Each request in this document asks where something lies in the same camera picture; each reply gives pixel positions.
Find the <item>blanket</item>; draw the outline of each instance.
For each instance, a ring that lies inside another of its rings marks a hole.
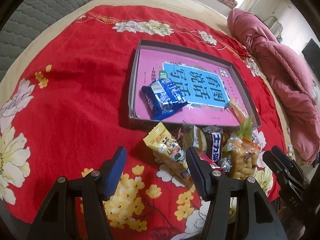
[[[228,15],[228,27],[257,58],[290,117],[293,147],[310,164],[320,150],[320,122],[308,67],[291,48],[279,44],[271,31],[251,13],[233,9]]]
[[[262,124],[252,132],[262,149],[255,178],[269,200],[279,196],[262,155],[274,145],[285,151],[283,131],[267,85],[243,62],[249,57],[243,46],[163,9],[98,6],[39,52],[0,109],[0,198],[15,217],[31,223],[58,177],[85,176],[124,146],[124,174],[115,197],[104,203],[114,238],[174,240],[201,232],[209,203],[154,158],[142,141],[147,132],[129,129],[129,78],[140,39],[190,47],[236,66]],[[232,198],[230,215],[235,212]]]

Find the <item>beige bed sheet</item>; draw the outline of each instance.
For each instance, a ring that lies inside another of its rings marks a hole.
[[[153,8],[161,8],[191,19],[199,20],[211,28],[231,36],[227,27],[227,18],[214,9],[196,0],[93,0],[51,25],[34,41],[32,41],[30,45],[19,55],[0,83],[0,106],[10,98],[21,74],[29,65],[31,60],[71,22],[98,5],[145,5]],[[275,98],[276,108],[278,110],[284,132],[284,139],[288,146],[291,144],[291,140],[287,132],[287,121],[284,111],[263,73],[261,74],[261,77]]]

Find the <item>television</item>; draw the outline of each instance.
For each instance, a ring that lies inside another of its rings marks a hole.
[[[317,78],[320,80],[320,48],[316,42],[311,39],[305,48],[302,50],[304,58],[313,69]]]

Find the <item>pink book cover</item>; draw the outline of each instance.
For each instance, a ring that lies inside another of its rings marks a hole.
[[[238,126],[233,111],[225,109],[231,98],[244,107],[240,93],[226,68],[191,57],[152,49],[140,49],[135,89],[135,115],[151,120],[142,86],[157,78],[170,78],[188,101],[188,105],[164,122],[196,125]]]

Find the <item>pink quilted blanket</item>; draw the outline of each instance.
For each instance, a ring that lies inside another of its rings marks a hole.
[[[289,116],[294,148],[309,164],[320,150],[320,122],[312,98],[312,79],[303,60],[279,44],[271,31],[251,13],[233,9],[228,27],[256,58]]]

